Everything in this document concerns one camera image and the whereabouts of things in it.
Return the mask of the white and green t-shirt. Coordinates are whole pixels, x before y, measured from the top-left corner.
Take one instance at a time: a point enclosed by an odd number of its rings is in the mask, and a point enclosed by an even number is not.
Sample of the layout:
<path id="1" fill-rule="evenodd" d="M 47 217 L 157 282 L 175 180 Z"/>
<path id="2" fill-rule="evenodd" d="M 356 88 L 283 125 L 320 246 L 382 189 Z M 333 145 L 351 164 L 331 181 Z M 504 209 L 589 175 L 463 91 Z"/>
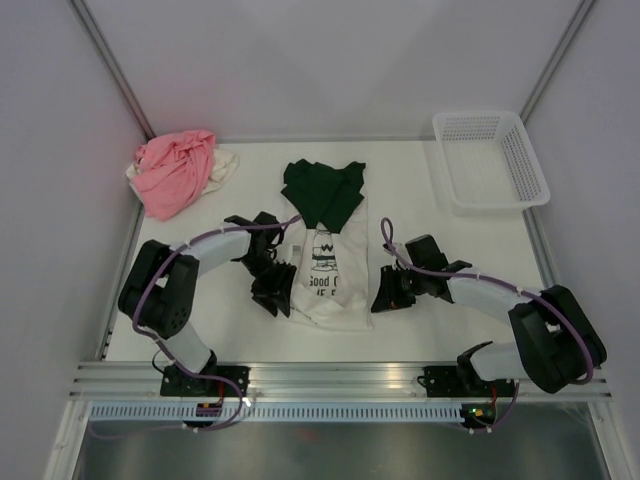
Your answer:
<path id="1" fill-rule="evenodd" d="M 366 164 L 334 168 L 305 159 L 288 164 L 281 194 L 290 226 L 284 249 L 302 246 L 291 290 L 288 320 L 316 329 L 356 333 L 373 329 L 370 320 Z"/>

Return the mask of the pink t-shirt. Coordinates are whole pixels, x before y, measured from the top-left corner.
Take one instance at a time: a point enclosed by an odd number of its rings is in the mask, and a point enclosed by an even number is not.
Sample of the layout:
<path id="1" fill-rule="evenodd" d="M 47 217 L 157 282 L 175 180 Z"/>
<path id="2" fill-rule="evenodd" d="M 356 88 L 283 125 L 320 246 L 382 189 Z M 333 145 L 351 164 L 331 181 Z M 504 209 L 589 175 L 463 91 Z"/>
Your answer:
<path id="1" fill-rule="evenodd" d="M 166 221 L 201 196 L 214 167 L 215 143 L 210 131 L 187 130 L 137 148 L 131 184 L 148 217 Z"/>

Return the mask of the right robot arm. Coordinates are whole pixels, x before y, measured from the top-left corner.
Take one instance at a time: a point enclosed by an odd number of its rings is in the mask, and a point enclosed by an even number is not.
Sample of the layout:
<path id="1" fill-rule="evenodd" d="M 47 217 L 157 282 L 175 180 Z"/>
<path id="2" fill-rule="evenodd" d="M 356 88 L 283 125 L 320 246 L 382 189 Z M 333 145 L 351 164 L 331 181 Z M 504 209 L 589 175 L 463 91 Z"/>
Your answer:
<path id="1" fill-rule="evenodd" d="M 430 235 L 409 241 L 405 256 L 390 244 L 384 248 L 396 262 L 380 270 L 372 312 L 407 309 L 429 295 L 511 328 L 513 342 L 484 341 L 458 355 L 456 381 L 463 392 L 478 395 L 495 381 L 530 380 L 555 394 L 589 382 L 606 361 L 606 347 L 570 289 L 521 290 L 466 261 L 449 261 Z"/>

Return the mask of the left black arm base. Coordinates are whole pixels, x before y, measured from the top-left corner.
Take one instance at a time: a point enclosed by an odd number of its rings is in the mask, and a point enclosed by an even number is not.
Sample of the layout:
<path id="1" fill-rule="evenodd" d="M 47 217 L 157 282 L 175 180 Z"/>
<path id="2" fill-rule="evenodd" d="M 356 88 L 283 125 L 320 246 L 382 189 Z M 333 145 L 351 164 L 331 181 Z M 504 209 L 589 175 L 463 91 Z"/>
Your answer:
<path id="1" fill-rule="evenodd" d="M 249 385 L 249 373 L 248 366 L 218 365 L 214 375 L 225 379 L 223 382 L 195 378 L 185 374 L 177 366 L 168 366 L 163 371 L 160 396 L 237 398 L 238 393 L 231 383 L 234 383 L 242 395 L 245 395 Z"/>

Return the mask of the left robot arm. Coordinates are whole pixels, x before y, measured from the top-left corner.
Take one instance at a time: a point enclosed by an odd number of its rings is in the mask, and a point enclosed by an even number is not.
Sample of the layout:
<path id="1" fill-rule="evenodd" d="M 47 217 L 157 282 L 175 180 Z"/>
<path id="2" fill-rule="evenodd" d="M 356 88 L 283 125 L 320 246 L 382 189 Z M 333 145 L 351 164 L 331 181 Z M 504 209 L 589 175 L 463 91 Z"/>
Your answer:
<path id="1" fill-rule="evenodd" d="M 226 263 L 240 263 L 253 278 L 252 301 L 273 317 L 288 317 L 296 267 L 278 261 L 276 247 L 300 220 L 296 215 L 279 222 L 267 212 L 253 220 L 234 215 L 183 243 L 149 240 L 140 248 L 118 309 L 184 374 L 184 385 L 195 395 L 212 393 L 219 378 L 214 351 L 190 323 L 198 279 Z"/>

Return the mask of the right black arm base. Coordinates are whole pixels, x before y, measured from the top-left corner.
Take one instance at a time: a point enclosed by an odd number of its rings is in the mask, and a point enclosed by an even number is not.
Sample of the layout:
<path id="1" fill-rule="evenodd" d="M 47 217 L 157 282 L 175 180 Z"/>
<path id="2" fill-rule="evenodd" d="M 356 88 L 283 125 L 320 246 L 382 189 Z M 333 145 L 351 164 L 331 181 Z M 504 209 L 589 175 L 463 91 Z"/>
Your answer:
<path id="1" fill-rule="evenodd" d="M 462 380 L 457 368 L 451 365 L 426 366 L 416 378 L 428 398 L 510 398 L 515 393 L 515 382 Z"/>

